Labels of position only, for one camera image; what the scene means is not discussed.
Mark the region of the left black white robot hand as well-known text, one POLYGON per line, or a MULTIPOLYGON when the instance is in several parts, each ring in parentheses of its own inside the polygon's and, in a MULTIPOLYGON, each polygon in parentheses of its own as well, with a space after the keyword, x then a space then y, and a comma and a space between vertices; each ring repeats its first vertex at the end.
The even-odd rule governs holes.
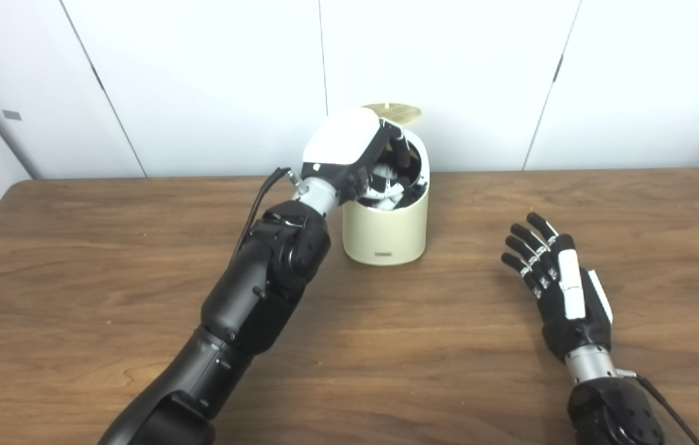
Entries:
POLYGON ((374 172, 387 148, 400 168, 409 168, 410 143, 400 124, 366 108, 328 115, 302 152, 304 189, 295 200, 326 216, 347 201, 405 197, 412 188, 408 177, 374 172))

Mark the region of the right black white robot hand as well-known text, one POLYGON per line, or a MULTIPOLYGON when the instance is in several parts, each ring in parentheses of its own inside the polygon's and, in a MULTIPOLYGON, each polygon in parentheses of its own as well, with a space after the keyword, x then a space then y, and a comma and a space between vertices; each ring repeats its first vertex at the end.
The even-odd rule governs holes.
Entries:
POLYGON ((579 347, 609 352, 612 310, 592 271, 579 264, 575 240, 536 212, 525 220, 528 226, 510 226, 510 250, 500 259, 535 297, 547 348, 560 361, 579 347))

